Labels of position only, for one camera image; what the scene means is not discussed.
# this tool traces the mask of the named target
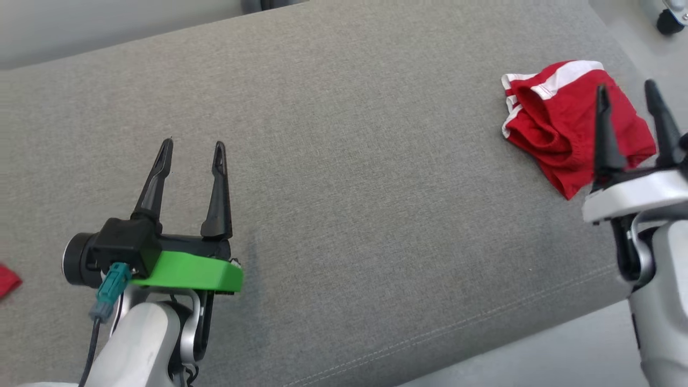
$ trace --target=red fabric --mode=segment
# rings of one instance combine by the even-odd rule
[[[7,266],[0,264],[0,298],[5,297],[9,292],[21,285],[21,279],[9,270]]]
[[[549,181],[567,200],[593,178],[596,90],[607,85],[612,103],[612,124],[619,149],[635,168],[655,154],[647,123],[614,80],[604,70],[591,70],[542,99],[531,88],[541,85],[567,62],[550,65],[526,80],[513,80],[506,95],[522,105],[516,117],[505,123],[508,140],[533,155]]]

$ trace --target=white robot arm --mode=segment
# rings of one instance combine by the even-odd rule
[[[688,386],[688,135],[653,81],[645,82],[659,155],[656,166],[623,171],[603,86],[598,89],[595,182],[583,219],[609,221],[629,296],[641,367],[651,387]]]

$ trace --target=gray fabric surface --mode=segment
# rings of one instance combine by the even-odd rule
[[[246,270],[198,386],[394,386],[620,300],[610,230],[500,131],[499,77],[566,59],[643,106],[570,1],[311,1],[2,73],[2,260],[25,281],[3,385],[78,379],[94,291],[63,247],[129,215],[167,136],[164,230],[198,233],[223,140]]]

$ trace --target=red cloth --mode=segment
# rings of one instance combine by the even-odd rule
[[[5,297],[19,285],[21,285],[21,279],[7,266],[0,264],[0,298]]]
[[[539,74],[505,74],[509,116],[504,136],[533,155],[567,200],[590,184],[594,166],[597,86],[607,85],[619,150],[635,168],[655,154],[647,123],[638,117],[614,79],[594,61],[567,61]]]

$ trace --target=gray floor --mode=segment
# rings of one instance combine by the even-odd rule
[[[657,81],[678,125],[688,127],[688,30],[671,38],[655,31],[660,0],[590,5],[643,75]],[[647,387],[629,316],[620,302],[401,387]]]

